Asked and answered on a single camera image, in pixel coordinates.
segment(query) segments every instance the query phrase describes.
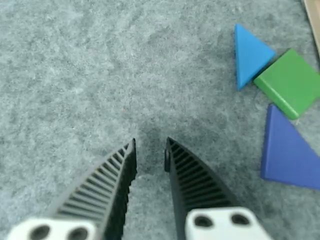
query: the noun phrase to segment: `dark blue triangle block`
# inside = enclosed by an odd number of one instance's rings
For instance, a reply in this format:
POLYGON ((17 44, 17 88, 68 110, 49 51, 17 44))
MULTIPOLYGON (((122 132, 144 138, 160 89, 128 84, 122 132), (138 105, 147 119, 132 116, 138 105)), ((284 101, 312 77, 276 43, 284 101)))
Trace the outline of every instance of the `dark blue triangle block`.
POLYGON ((235 58, 237 89, 242 89, 276 55, 240 24, 235 25, 235 58))
POLYGON ((273 104, 266 119, 261 177, 320 190, 320 157, 273 104))

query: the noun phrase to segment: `screw hole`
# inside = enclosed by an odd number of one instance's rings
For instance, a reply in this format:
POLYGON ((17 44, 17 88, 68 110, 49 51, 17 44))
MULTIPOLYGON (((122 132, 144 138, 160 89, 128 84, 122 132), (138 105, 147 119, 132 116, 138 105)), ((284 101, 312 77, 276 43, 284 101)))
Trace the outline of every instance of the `screw hole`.
POLYGON ((205 227, 205 228, 208 228, 214 225, 213 222, 206 216, 197 216, 194 219, 194 224, 198 227, 205 227))
POLYGON ((30 235, 31 240, 42 240, 45 239, 50 232, 50 227, 48 225, 41 225, 35 228, 30 235))
POLYGON ((241 214, 234 214, 231 217, 231 220, 234 224, 237 224, 237 225, 249 225, 250 224, 248 218, 246 218, 245 216, 243 216, 241 214))
POLYGON ((88 236, 88 231, 83 227, 78 227, 68 236, 68 240, 86 240, 88 236))

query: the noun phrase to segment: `wooden edge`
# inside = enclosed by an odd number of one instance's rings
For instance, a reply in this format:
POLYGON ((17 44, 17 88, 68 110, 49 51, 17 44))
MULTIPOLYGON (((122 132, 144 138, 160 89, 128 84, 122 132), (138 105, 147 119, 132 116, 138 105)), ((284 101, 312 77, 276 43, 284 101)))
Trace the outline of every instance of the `wooden edge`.
POLYGON ((320 56, 320 0, 304 0, 304 5, 320 56))

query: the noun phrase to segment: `carpet floor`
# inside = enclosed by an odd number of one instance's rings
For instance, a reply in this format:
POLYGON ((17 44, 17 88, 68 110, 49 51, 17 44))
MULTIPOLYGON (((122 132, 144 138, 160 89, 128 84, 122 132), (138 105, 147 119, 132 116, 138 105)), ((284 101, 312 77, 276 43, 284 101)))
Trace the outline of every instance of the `carpet floor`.
MULTIPOLYGON (((2 0, 0 238, 136 139, 124 240, 174 240, 171 136, 275 240, 320 239, 320 191, 260 178, 268 98, 236 90, 234 27, 319 70, 300 0, 2 0)), ((295 121, 320 154, 320 102, 295 121)))

